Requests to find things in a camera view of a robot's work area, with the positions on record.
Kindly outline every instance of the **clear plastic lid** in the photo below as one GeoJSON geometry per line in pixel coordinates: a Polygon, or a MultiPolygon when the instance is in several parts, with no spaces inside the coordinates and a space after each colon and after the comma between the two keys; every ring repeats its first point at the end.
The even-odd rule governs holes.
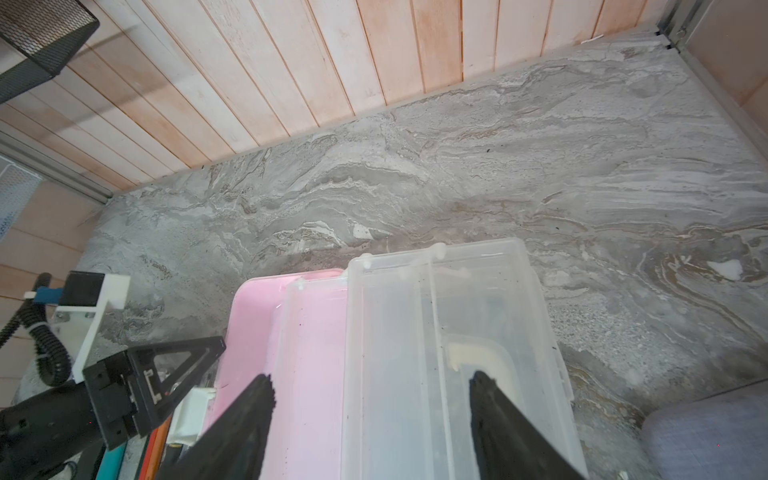
{"type": "Polygon", "coordinates": [[[587,474],[568,373],[522,240],[352,260],[342,480],[477,479],[468,382],[478,369],[587,474]]]}

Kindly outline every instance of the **gray marble surface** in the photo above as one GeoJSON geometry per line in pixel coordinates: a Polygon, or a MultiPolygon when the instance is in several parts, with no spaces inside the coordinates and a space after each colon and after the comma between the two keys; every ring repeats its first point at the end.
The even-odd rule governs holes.
{"type": "Polygon", "coordinates": [[[648,413],[768,375],[768,167],[650,34],[115,198],[79,267],[133,277],[101,355],[223,332],[254,276],[510,236],[545,288],[592,478],[656,478],[648,413]]]}

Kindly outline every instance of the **teal object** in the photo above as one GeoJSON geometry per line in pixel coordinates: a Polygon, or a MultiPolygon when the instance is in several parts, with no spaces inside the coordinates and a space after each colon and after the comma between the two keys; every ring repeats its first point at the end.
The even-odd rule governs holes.
{"type": "Polygon", "coordinates": [[[32,300],[32,303],[58,305],[58,301],[61,299],[63,293],[63,288],[48,288],[46,286],[41,286],[35,291],[35,298],[32,300]]]}
{"type": "Polygon", "coordinates": [[[115,450],[104,453],[101,466],[98,468],[96,480],[117,480],[120,475],[120,467],[123,465],[125,455],[125,443],[115,450]]]}

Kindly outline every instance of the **mesh tray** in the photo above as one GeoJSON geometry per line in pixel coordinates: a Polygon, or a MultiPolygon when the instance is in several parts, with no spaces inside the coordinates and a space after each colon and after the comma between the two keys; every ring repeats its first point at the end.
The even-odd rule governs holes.
{"type": "Polygon", "coordinates": [[[0,38],[25,59],[0,74],[0,103],[58,75],[99,26],[78,0],[0,0],[0,38]]]}
{"type": "Polygon", "coordinates": [[[41,181],[42,178],[37,174],[0,157],[0,241],[5,238],[41,181]]]}

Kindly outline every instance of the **black metal bracket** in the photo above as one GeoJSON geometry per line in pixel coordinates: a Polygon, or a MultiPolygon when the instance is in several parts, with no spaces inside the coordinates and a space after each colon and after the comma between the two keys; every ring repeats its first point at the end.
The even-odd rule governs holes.
{"type": "Polygon", "coordinates": [[[225,349],[221,336],[155,343],[131,347],[83,369],[107,449],[160,426],[225,349]],[[154,360],[169,353],[190,355],[161,379],[154,360]]]}

